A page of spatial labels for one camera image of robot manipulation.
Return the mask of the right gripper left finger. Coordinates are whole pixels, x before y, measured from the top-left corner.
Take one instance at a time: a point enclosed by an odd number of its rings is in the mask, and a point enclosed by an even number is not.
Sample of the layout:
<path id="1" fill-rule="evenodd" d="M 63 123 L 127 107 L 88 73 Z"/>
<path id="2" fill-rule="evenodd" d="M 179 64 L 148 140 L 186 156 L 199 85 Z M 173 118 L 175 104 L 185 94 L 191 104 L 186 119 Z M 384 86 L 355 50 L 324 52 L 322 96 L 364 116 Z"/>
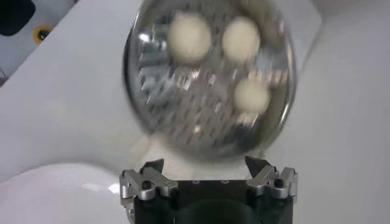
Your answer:
<path id="1" fill-rule="evenodd" d="M 179 190 L 179 183 L 162 174 L 164 159 L 148 161 L 137 172 L 134 169 L 122 171 L 119 175 L 121 205 L 127 210 L 133 208 L 134 199 L 153 200 L 156 196 L 172 198 Z"/>

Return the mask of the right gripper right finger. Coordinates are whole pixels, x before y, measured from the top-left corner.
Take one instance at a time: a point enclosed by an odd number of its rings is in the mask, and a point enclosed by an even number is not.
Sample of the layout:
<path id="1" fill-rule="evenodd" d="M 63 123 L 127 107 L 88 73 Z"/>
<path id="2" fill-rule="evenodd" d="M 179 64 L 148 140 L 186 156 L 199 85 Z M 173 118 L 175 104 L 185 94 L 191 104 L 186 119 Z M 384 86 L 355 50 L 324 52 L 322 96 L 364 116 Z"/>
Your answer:
<path id="1" fill-rule="evenodd" d="M 245 156 L 245 163 L 251 179 L 246 185 L 259 197 L 265 194 L 275 199 L 291 197 L 297 200 L 298 173 L 295 169 L 285 167 L 281 172 L 265 159 Z"/>

